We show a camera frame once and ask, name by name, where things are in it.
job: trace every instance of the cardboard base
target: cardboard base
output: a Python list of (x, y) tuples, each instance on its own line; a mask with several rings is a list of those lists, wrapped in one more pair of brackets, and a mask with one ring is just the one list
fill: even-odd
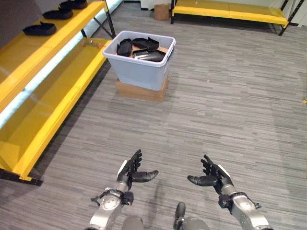
[(138, 98), (141, 100), (163, 102), (165, 92), (168, 87), (168, 77), (166, 77), (162, 89), (160, 91), (149, 90), (135, 85), (124, 84), (116, 80), (116, 88), (118, 93), (123, 97)]

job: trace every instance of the black metal leg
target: black metal leg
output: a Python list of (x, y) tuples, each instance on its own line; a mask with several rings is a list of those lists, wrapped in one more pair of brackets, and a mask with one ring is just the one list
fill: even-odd
[(81, 30), (81, 33), (82, 33), (82, 36), (83, 36), (83, 37), (87, 37), (87, 36), (86, 36), (86, 33), (85, 33), (85, 31), (84, 31), (84, 29)]
[(114, 38), (113, 35), (94, 17), (94, 20), (99, 24), (100, 28), (102, 28), (110, 37)]
[(175, 7), (175, 0), (172, 0), (172, 3), (171, 3), (171, 24), (174, 24), (174, 16), (173, 16), (174, 7)]
[(8, 180), (8, 181), (15, 181), (15, 182), (20, 182), (24, 184), (32, 184), (36, 186), (41, 186), (43, 183), (42, 180), (38, 180), (34, 178), (32, 178), (30, 181), (20, 179), (20, 175), (14, 174), (12, 172), (9, 172), (3, 169), (0, 169), (0, 178), (4, 180)]
[(301, 5), (303, 4), (305, 0), (301, 0), (299, 1), (298, 5), (296, 6), (295, 10), (292, 12), (291, 16), (288, 19), (288, 24), (286, 26), (283, 27), (283, 29), (279, 32), (278, 36), (283, 35), (284, 31), (286, 30), (286, 28), (288, 27), (288, 25), (290, 24), (290, 22), (292, 21), (292, 19), (294, 18), (294, 16), (296, 15), (296, 13), (298, 12), (299, 8), (301, 7)]
[(285, 8), (285, 6), (287, 5), (289, 0), (284, 0), (282, 7), (280, 8), (282, 11)]
[(112, 33), (112, 38), (115, 38), (116, 34), (115, 34), (115, 30), (114, 30), (114, 26), (113, 26), (113, 23), (112, 23), (112, 19), (111, 19), (111, 15), (110, 15), (110, 12), (109, 12), (109, 8), (105, 7), (105, 11), (106, 11), (106, 19), (109, 23), (109, 26), (110, 26), (110, 29), (111, 29), (111, 33)]

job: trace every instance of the storage bin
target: storage bin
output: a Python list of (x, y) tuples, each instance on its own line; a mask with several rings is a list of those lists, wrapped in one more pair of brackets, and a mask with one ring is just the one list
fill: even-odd
[[(160, 43), (161, 47), (168, 51), (160, 62), (138, 60), (116, 54), (117, 44), (130, 38), (152, 38)], [(120, 32), (113, 41), (104, 49), (103, 55), (108, 58), (118, 79), (125, 84), (136, 85), (143, 88), (159, 91), (168, 74), (170, 55), (174, 49), (176, 40), (173, 37), (146, 34), (133, 31)]]

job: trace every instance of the yellow bench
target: yellow bench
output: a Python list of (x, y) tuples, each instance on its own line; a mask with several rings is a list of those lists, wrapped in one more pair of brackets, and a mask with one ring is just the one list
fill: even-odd
[[(56, 25), (55, 34), (21, 33), (0, 49), (0, 112), (103, 8), (108, 13), (105, 1), (93, 1), (83, 10), (73, 10), (68, 20), (43, 19)], [(89, 39), (83, 38), (0, 129), (0, 178), (41, 185), (28, 174), (106, 60), (102, 51), (110, 40), (91, 40), (102, 49), (85, 46)]]
[[(304, 0), (301, 0), (299, 2), (293, 12), (294, 15), (303, 1)], [(287, 20), (283, 15), (282, 9), (285, 7), (287, 2), (287, 0), (284, 2), (281, 9), (277, 9), (212, 0), (172, 0), (171, 24), (174, 23), (175, 14), (222, 17), (280, 24), (283, 25), (283, 30), (279, 35), (282, 35), (289, 22), (294, 17), (294, 15), (291, 15), (289, 20)]]

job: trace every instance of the wall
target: wall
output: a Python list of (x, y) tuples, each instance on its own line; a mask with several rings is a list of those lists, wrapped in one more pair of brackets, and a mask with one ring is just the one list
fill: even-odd
[(34, 0), (0, 0), (0, 48), (39, 18)]
[(61, 2), (65, 0), (35, 0), (42, 13), (56, 9)]

